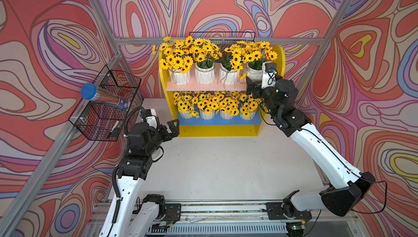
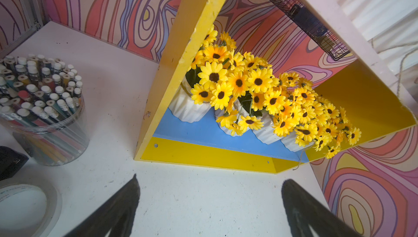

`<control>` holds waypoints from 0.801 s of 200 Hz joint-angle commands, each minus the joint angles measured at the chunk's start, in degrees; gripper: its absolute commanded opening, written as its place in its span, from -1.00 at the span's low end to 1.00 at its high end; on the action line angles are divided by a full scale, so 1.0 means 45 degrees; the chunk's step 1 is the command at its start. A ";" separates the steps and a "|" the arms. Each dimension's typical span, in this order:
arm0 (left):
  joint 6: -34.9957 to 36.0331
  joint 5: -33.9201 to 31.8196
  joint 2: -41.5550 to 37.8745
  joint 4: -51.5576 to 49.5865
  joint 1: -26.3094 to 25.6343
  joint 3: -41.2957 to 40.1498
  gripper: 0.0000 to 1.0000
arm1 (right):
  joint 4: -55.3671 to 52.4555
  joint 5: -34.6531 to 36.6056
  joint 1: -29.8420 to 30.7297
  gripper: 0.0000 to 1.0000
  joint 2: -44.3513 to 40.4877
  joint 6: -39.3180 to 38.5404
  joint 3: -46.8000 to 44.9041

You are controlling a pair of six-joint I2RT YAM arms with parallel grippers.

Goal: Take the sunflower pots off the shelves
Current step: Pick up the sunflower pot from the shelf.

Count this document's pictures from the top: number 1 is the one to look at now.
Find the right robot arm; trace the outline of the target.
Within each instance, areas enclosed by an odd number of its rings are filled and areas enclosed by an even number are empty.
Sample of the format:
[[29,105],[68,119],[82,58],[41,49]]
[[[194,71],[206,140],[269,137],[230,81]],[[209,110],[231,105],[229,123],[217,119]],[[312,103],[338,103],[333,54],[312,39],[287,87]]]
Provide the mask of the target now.
[[361,172],[326,141],[310,118],[295,107],[298,94],[294,82],[281,77],[247,81],[247,94],[261,99],[274,125],[299,144],[319,166],[329,185],[310,192],[295,190],[283,200],[287,217],[308,210],[328,210],[344,217],[376,182],[373,174]]

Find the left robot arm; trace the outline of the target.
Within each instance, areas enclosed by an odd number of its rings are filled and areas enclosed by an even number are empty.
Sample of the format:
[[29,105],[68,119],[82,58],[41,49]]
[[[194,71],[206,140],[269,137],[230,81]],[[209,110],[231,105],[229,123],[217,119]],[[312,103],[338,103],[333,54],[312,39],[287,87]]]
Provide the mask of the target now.
[[127,147],[112,172],[114,196],[99,236],[144,237],[156,221],[165,217],[164,196],[148,194],[140,204],[136,218],[131,218],[152,164],[164,155],[162,143],[179,134],[178,119],[163,125],[153,109],[139,106],[127,114],[124,123]]

